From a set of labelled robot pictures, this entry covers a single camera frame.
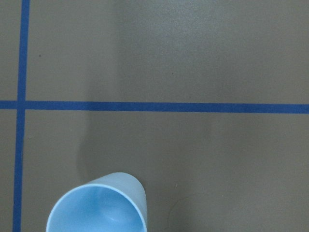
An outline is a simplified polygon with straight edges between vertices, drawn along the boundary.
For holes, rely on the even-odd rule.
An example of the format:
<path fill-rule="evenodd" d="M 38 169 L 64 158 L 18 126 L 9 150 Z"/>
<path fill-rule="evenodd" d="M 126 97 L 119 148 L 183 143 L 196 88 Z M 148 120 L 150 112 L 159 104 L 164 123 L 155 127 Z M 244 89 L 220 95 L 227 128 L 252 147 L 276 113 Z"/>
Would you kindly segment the light blue cup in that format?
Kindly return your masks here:
<path fill-rule="evenodd" d="M 141 182 L 117 172 L 65 193 L 48 217 L 48 232 L 146 232 L 147 201 Z"/>

